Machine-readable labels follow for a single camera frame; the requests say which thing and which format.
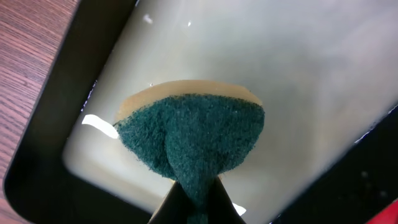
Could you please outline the green and yellow sponge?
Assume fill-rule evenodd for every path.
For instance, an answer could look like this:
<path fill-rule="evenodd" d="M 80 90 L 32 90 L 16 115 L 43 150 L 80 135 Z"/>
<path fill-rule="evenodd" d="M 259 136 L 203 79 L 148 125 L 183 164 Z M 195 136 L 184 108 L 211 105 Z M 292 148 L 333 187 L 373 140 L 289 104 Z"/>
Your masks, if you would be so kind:
<path fill-rule="evenodd" d="M 114 128 L 128 150 L 188 197 L 193 208 L 184 222 L 209 223 L 210 192 L 254 148 L 264 117 L 261 100 L 243 86 L 177 80 L 125 99 Z"/>

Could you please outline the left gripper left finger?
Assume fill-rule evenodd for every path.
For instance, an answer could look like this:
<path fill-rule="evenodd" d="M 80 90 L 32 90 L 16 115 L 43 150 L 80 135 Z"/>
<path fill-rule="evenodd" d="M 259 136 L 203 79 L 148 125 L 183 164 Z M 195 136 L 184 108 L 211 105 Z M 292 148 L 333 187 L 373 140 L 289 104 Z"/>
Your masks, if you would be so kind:
<path fill-rule="evenodd" d="M 190 199 L 180 183 L 175 182 L 148 224 L 186 224 L 189 214 Z"/>

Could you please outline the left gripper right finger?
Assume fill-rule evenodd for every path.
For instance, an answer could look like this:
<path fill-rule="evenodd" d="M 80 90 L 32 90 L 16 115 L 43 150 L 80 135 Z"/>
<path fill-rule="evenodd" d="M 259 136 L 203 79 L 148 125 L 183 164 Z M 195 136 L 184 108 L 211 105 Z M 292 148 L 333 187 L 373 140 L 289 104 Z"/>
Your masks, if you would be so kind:
<path fill-rule="evenodd" d="M 209 224 L 246 224 L 238 215 L 219 177 L 214 179 L 208 193 Z"/>

